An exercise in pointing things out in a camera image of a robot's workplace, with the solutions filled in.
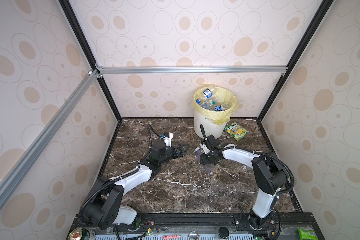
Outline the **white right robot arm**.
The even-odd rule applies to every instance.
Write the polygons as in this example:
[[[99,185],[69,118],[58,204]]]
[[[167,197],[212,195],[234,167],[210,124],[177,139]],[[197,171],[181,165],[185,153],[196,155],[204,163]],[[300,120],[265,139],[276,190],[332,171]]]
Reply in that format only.
[[[201,140],[201,147],[204,153],[200,156],[200,162],[204,166],[215,165],[226,159],[253,170],[259,189],[250,213],[254,220],[265,220],[273,211],[279,196],[289,193],[295,185],[292,171],[273,151],[251,152],[233,144],[220,144],[212,135]]]

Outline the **clear bottle blue cap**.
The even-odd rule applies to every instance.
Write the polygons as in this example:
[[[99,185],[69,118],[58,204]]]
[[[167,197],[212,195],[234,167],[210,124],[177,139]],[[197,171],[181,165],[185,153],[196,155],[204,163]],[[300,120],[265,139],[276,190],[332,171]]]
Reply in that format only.
[[[215,87],[208,87],[208,88],[205,88],[204,90],[202,90],[202,93],[201,93],[201,98],[203,100],[208,100],[212,97],[215,97],[217,94],[217,88]]]

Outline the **clear square bottle green label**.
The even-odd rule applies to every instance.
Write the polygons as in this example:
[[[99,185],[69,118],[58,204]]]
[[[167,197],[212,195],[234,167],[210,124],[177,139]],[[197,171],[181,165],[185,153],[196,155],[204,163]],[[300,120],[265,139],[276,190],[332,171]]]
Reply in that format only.
[[[218,98],[212,97],[208,100],[196,99],[196,103],[203,109],[214,111],[215,105],[218,103]]]

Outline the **clear bottle dark label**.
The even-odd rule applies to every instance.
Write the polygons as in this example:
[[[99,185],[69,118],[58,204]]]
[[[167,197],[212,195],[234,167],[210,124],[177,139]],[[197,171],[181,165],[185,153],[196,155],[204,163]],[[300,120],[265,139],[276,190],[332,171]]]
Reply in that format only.
[[[206,174],[211,174],[213,172],[214,165],[206,159],[206,154],[204,153],[203,149],[196,148],[195,149],[195,157],[199,161],[199,163],[202,165]]]

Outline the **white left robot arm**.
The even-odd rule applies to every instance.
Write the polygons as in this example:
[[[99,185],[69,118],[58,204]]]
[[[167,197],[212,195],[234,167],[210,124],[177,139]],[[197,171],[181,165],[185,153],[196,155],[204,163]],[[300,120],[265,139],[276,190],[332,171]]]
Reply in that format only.
[[[152,180],[160,172],[162,164],[184,157],[188,150],[189,145],[169,146],[165,141],[158,140],[153,142],[133,170],[115,178],[98,178],[79,210],[80,225],[101,230],[112,225],[132,225],[138,213],[129,206],[122,206],[123,196]]]

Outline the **Pepsi label clear bottle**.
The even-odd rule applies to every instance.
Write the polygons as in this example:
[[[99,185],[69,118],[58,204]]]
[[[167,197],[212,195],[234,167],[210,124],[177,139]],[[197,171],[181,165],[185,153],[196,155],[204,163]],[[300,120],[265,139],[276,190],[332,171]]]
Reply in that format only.
[[[224,103],[224,104],[215,106],[215,111],[216,112],[222,112],[222,111],[226,111],[229,108],[230,108],[230,105],[228,103]]]

